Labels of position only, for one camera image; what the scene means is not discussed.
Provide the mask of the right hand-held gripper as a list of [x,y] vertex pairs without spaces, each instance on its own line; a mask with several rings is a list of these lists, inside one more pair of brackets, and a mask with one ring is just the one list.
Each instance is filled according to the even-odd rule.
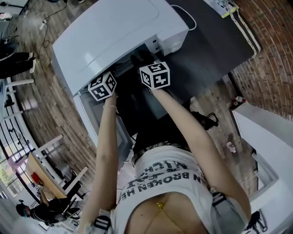
[[139,50],[138,55],[139,57],[131,55],[130,60],[137,69],[142,84],[149,89],[170,86],[170,69],[166,62],[146,50]]

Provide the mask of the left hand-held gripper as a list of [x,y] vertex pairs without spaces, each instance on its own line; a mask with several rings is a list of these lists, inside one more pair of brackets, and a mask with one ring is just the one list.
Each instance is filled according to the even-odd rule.
[[107,72],[93,79],[88,85],[88,91],[96,101],[101,101],[113,94],[116,85],[117,82],[112,73]]

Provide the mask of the white microwave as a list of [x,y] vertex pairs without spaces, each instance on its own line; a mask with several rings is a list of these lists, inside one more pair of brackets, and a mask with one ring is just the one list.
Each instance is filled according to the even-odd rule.
[[126,84],[131,55],[143,49],[163,55],[176,52],[188,30],[166,0],[98,0],[60,35],[53,44],[55,71],[95,144],[103,100],[89,93],[92,80],[111,72],[117,85]]

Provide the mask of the person's left forearm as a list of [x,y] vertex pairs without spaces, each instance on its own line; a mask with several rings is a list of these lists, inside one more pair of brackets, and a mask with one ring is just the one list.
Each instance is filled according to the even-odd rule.
[[111,157],[117,154],[116,101],[115,93],[105,99],[98,133],[97,158]]

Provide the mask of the person's right forearm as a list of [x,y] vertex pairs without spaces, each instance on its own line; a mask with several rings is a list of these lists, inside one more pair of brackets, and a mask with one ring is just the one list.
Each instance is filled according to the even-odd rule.
[[170,115],[198,161],[215,161],[221,158],[209,134],[190,112],[166,91],[156,89],[152,93]]

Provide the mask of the person's black trousers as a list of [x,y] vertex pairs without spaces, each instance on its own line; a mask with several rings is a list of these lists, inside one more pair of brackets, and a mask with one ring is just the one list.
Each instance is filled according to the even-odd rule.
[[134,153],[163,142],[188,148],[185,138],[168,114],[156,119],[150,109],[142,104],[137,107],[134,117],[138,129]]

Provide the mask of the red and white can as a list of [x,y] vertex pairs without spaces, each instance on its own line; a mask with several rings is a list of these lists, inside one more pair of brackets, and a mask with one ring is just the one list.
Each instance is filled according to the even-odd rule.
[[241,105],[242,103],[245,103],[246,102],[246,99],[242,96],[236,96],[234,98],[234,100],[232,101],[232,105],[233,106],[239,106]]

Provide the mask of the yellow-edged booklet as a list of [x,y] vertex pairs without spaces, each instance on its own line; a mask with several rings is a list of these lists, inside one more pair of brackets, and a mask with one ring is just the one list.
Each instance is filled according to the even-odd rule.
[[204,0],[221,18],[225,18],[239,9],[234,0]]

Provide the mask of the white printed t-shirt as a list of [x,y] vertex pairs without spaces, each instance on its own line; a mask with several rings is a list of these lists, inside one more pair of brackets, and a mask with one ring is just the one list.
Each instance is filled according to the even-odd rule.
[[191,153],[173,146],[152,149],[137,161],[135,171],[135,179],[126,183],[111,211],[114,234],[124,234],[131,213],[140,203],[168,192],[186,195],[210,234],[228,232],[221,210],[212,205],[215,195]]

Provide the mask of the black metal railing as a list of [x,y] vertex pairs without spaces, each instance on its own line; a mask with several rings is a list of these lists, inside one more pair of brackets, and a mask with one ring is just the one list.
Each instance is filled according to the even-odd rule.
[[16,102],[12,95],[8,95],[4,102],[4,120],[0,122],[0,162],[9,157],[18,160],[35,151],[30,134],[26,132],[26,124],[21,122],[22,115],[17,115],[17,112]]

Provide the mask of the wooden table with white legs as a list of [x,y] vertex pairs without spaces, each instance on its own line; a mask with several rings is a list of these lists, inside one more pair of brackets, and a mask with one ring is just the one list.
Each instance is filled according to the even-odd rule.
[[49,191],[52,192],[57,198],[67,197],[67,194],[72,190],[75,184],[80,181],[80,179],[88,170],[88,167],[85,166],[65,190],[62,188],[62,184],[65,180],[61,180],[61,178],[54,172],[54,170],[52,170],[53,175],[50,174],[50,171],[47,167],[45,167],[44,164],[46,156],[42,155],[40,158],[38,156],[42,154],[42,151],[48,147],[51,147],[54,143],[58,142],[62,138],[63,135],[61,134],[40,148],[36,148],[35,151],[30,152],[26,164],[26,172],[28,175],[32,178],[32,174],[35,173],[43,182],[43,184],[49,189]]

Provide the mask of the white low cabinet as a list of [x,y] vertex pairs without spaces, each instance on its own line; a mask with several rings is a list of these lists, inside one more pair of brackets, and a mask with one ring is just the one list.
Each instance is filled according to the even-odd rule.
[[240,136],[255,150],[260,189],[250,199],[268,230],[293,234],[293,122],[244,103],[232,111]]

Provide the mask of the black folding stand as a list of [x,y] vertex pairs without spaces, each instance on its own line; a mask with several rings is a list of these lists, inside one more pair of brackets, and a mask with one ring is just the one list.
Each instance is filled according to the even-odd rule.
[[253,229],[256,234],[260,234],[259,230],[257,229],[257,224],[260,226],[262,232],[266,232],[268,230],[267,226],[261,222],[260,211],[256,211],[251,215],[251,219],[247,228]]

